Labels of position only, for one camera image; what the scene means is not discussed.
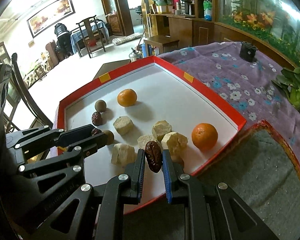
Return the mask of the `purple floral tablecloth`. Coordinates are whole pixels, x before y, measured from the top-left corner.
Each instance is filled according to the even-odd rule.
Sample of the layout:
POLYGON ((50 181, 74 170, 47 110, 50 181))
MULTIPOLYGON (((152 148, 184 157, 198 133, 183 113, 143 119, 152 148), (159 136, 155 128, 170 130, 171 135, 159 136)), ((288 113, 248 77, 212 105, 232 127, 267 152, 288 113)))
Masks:
POLYGON ((160 55, 192 75, 239 111, 251 126, 267 120, 289 143, 300 164, 300 113, 272 81, 281 66, 261 52, 239 56, 240 42, 214 42, 160 55))

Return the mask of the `beige peeled fruit chunk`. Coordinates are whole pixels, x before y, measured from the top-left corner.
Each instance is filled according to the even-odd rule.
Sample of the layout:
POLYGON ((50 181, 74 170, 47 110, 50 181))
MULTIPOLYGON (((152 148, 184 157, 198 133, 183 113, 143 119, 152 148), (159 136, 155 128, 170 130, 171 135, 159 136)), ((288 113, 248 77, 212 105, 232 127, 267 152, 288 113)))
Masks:
POLYGON ((114 121, 113 126, 119 135, 125 135, 134 127, 134 124, 128 116, 120 116, 114 121))

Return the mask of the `red white shallow box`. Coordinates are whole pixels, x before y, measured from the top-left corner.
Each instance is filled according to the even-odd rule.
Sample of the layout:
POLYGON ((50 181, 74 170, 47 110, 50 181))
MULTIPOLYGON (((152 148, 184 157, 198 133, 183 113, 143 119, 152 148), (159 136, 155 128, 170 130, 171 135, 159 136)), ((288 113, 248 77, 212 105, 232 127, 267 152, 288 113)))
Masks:
POLYGON ((184 170, 192 176, 216 160, 246 124, 246 119, 212 89, 154 56, 112 70, 64 98, 58 106, 56 127, 71 130, 90 124, 97 100, 107 104, 101 129, 113 131, 120 116, 132 120, 133 129, 125 135, 115 134, 115 142, 133 147, 139 136, 151 134, 153 125, 161 120, 187 138, 198 124, 212 124, 218 132, 214 148, 202 152, 188 142, 182 153, 184 170), (117 102, 119 92, 125 89, 138 96, 133 106, 122 107, 117 102))

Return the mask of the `orange mandarin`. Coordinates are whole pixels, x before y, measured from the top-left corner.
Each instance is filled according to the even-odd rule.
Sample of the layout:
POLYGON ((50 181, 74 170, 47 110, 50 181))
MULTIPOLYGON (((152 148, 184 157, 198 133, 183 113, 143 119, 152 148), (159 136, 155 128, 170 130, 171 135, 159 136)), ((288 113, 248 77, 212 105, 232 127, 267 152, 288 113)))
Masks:
POLYGON ((122 107, 130 107, 133 106, 137 101, 137 94, 132 89, 125 89, 119 92, 117 96, 117 102, 122 107))
POLYGON ((200 151, 211 150, 218 140, 218 132, 215 127, 208 123, 198 124, 191 133, 191 139, 200 151))

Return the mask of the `wooden chair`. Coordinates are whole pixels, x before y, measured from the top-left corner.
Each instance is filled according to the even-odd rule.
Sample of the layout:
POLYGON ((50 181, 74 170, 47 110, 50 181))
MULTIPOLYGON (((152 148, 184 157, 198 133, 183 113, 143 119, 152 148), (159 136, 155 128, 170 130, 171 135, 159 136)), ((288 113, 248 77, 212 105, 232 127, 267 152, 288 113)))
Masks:
POLYGON ((106 52, 104 46, 104 34, 98 27, 98 18, 95 16, 86 18, 77 23, 79 31, 82 35, 83 43, 87 49, 88 56, 92 58, 93 53, 102 49, 106 52))

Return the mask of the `green water bottle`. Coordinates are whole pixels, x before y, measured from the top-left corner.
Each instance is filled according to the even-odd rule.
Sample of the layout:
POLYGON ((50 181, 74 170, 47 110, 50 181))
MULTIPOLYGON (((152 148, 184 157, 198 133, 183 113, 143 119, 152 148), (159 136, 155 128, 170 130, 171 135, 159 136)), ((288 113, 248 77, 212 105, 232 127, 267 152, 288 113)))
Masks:
POLYGON ((206 21, 212 21, 212 0, 204 0, 204 18, 206 21))

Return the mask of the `dark red jujube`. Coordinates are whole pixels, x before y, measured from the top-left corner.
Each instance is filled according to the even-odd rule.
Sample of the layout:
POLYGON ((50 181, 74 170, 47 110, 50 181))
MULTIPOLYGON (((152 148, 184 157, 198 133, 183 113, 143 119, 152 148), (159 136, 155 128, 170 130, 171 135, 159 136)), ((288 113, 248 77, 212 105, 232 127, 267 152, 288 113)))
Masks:
POLYGON ((91 122, 94 126, 100 126, 103 124, 102 115, 100 112, 95 111, 91 116, 91 122))
POLYGON ((155 141, 147 142, 144 153, 149 169, 154 173, 158 173, 162 167, 162 151, 158 143, 155 141))

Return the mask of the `black cylindrical device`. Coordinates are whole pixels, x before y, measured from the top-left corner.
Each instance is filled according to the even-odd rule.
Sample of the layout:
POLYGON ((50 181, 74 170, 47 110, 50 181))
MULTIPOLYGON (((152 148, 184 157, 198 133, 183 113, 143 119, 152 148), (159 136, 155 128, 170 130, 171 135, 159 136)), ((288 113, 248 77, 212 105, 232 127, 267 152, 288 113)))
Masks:
POLYGON ((241 49, 239 52, 239 56, 245 61, 253 62, 257 51, 258 48, 255 45, 243 41, 241 42, 241 49))

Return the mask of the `grey felt mat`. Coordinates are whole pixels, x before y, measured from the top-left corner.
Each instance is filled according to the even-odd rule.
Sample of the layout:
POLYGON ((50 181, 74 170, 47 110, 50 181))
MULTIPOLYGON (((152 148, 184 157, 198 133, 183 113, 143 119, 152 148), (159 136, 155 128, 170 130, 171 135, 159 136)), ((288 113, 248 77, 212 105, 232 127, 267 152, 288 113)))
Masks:
MULTIPOLYGON (((300 178, 267 130, 253 132, 198 177, 225 182, 279 239, 300 239, 300 178)), ((184 239, 184 207, 163 198, 125 215, 123 239, 184 239)))

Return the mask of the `brown longan fruit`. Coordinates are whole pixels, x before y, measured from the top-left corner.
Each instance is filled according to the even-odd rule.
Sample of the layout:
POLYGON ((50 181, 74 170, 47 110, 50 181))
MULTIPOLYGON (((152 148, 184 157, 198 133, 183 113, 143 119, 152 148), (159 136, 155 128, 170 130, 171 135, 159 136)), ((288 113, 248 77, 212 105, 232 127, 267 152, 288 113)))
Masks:
POLYGON ((114 134, 110 130, 103 130, 103 133, 107 136, 106 145, 111 145, 114 143, 114 134))
POLYGON ((107 104, 104 100, 97 100, 95 102, 95 109, 96 111, 100 112, 100 113, 103 113, 106 111, 107 109, 107 104))

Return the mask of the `green leafy vegetable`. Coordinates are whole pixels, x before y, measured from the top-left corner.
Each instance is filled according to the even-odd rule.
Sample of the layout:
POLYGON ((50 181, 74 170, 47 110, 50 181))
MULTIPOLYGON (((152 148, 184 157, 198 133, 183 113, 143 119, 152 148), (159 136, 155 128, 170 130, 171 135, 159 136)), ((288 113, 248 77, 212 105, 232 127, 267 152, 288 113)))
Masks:
POLYGON ((300 111, 300 67, 293 70, 282 68, 281 74, 272 82, 285 93, 290 104, 300 111))

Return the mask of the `small wooden stool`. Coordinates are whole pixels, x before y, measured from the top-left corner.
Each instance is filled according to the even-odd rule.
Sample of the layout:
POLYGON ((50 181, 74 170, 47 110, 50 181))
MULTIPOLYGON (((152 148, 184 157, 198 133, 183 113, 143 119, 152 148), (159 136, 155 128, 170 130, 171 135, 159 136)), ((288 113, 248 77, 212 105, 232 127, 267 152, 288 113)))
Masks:
POLYGON ((163 54, 165 50, 177 48, 179 43, 179 39, 164 35, 155 35, 145 38, 143 41, 146 45, 146 48, 148 48, 148 46, 157 47, 159 49, 159 54, 163 54))

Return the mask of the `wooden shelf cabinet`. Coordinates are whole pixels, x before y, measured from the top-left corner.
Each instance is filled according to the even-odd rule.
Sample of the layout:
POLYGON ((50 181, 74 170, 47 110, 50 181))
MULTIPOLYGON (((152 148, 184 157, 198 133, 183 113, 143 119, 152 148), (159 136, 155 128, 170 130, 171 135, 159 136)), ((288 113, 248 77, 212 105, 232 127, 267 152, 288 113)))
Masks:
POLYGON ((215 41, 217 0, 143 0, 146 37, 177 39, 179 48, 215 41))

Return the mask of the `black thermos flask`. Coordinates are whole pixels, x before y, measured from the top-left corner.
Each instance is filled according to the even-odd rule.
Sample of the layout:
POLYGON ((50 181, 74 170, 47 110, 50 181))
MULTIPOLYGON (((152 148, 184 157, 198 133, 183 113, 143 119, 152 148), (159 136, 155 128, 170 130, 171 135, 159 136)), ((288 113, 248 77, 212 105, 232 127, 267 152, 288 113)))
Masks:
POLYGON ((180 0, 181 13, 183 15, 192 15, 191 0, 180 0))

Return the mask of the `framed wall painting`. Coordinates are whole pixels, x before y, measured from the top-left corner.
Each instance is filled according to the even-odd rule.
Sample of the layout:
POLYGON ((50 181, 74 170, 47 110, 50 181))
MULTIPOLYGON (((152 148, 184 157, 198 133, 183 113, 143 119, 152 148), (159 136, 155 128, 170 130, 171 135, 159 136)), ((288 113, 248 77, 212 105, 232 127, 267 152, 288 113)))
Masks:
POLYGON ((75 13, 72 0, 56 0, 27 20, 31 36, 35 38, 45 29, 53 26, 60 20, 75 13))

